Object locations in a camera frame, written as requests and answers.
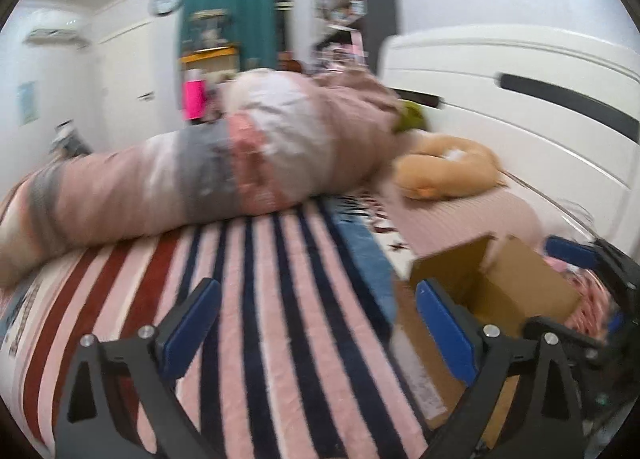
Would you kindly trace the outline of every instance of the door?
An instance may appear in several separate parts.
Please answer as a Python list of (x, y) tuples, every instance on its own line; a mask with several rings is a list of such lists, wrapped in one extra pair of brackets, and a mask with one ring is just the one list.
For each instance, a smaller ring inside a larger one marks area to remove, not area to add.
[(149, 24), (100, 44), (104, 116), (112, 150), (162, 132), (152, 67)]

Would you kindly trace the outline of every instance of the poster on wall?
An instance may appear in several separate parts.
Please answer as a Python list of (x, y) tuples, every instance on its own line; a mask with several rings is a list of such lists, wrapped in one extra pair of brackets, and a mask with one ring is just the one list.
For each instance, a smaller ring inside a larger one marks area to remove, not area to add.
[(20, 111), (20, 125), (26, 125), (38, 119), (35, 82), (27, 82), (18, 86), (18, 110)]

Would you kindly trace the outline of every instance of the striped bed sheet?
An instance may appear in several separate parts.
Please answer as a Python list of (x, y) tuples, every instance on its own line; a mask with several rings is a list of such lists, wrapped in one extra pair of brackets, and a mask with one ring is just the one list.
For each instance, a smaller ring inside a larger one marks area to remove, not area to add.
[[(397, 247), (380, 239), (388, 233), (367, 197), (315, 198), (44, 265), (0, 300), (0, 394), (20, 429), (52, 457), (52, 421), (82, 334), (132, 336), (213, 276), (222, 310), (175, 392), (223, 456), (420, 457), (426, 418), (445, 409), (393, 331), (392, 281), (413, 254), (397, 230)], [(123, 395), (155, 450), (142, 407)]]

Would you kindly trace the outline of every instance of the blue gripper pad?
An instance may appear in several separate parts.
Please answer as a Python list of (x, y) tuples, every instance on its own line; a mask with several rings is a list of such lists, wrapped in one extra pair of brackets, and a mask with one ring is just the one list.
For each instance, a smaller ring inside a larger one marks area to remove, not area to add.
[[(481, 340), (474, 331), (476, 328), (473, 327), (473, 324), (469, 324), (471, 315), (467, 311), (466, 315), (468, 316), (462, 317), (464, 319), (461, 319), (460, 313), (457, 313), (459, 316), (455, 317), (452, 311), (456, 312), (465, 308), (454, 304), (449, 295), (433, 279), (423, 280), (418, 284), (415, 292), (415, 304), (449, 371), (468, 387), (478, 374), (476, 360), (478, 349), (476, 346), (481, 345)], [(468, 326), (466, 332), (460, 327), (459, 322)]]
[(175, 381), (186, 374), (221, 304), (220, 283), (202, 279), (193, 293), (164, 317), (156, 340), (158, 372), (163, 379)]
[(583, 269), (596, 269), (598, 265), (598, 254), (591, 246), (581, 245), (556, 235), (546, 239), (545, 252), (550, 257)]

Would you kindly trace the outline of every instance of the rolled comforter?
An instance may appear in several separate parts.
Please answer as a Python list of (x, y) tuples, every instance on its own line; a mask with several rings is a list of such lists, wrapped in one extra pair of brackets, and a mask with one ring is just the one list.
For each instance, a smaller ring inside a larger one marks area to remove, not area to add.
[(78, 246), (288, 208), (339, 194), (395, 152), (398, 98), (364, 69), (315, 80), (243, 74), (213, 124), (47, 166), (2, 205), (0, 287)]

